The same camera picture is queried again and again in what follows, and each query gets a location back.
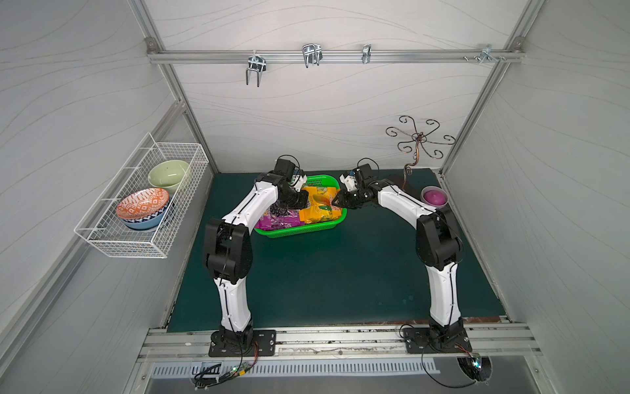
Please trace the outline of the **green plastic basket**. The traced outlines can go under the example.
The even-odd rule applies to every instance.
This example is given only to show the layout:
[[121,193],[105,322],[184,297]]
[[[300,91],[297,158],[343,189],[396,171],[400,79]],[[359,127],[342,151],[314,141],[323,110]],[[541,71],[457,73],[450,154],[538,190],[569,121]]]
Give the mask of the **green plastic basket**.
[[[308,180],[305,183],[306,186],[323,186],[323,187],[334,187],[339,190],[339,182],[335,180],[332,176],[329,175],[314,175],[308,176]],[[335,221],[326,222],[326,223],[316,223],[311,225],[303,225],[298,228],[289,228],[278,231],[261,231],[259,229],[254,228],[256,233],[262,236],[266,236],[268,238],[281,238],[287,236],[297,236],[305,233],[315,232],[315,231],[325,231],[331,230],[336,227],[338,224],[341,224],[347,216],[347,210],[343,208],[343,214],[341,218]]]

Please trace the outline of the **yellow corn candy bag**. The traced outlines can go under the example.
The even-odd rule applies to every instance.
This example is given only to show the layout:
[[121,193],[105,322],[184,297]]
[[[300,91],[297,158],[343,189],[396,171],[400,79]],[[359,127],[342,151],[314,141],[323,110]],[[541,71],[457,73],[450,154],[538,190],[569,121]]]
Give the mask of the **yellow corn candy bag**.
[[334,187],[306,186],[308,192],[308,207],[299,211],[300,221],[305,225],[326,223],[338,220],[343,209],[333,205],[338,190]]

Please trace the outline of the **purple grape candy bag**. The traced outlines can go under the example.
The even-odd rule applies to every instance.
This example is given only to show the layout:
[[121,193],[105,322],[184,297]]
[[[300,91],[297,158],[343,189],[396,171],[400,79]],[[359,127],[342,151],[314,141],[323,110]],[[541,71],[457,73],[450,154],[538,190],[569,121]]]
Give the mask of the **purple grape candy bag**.
[[278,231],[298,228],[305,223],[300,219],[300,211],[275,203],[271,205],[259,219],[255,228],[261,231]]

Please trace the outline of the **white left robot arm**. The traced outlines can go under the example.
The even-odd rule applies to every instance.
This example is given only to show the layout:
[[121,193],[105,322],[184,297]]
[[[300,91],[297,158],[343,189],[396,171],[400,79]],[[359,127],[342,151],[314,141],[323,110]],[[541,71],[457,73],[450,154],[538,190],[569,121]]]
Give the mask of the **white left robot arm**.
[[297,158],[283,154],[272,171],[256,177],[249,194],[231,212],[206,225],[204,264],[217,286],[221,328],[227,333],[243,336],[252,326],[246,294],[246,277],[254,260],[252,232],[275,203],[288,209],[306,208],[308,193],[303,190],[306,181]]

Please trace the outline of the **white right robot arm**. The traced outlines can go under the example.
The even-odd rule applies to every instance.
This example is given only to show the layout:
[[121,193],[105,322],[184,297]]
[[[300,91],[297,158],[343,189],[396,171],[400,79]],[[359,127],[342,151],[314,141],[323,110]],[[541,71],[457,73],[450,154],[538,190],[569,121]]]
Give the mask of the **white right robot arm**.
[[416,231],[416,254],[428,271],[430,325],[440,332],[457,327],[461,313],[456,277],[464,247],[451,209],[423,203],[377,176],[368,164],[343,172],[333,205],[352,209],[375,203],[410,224]]

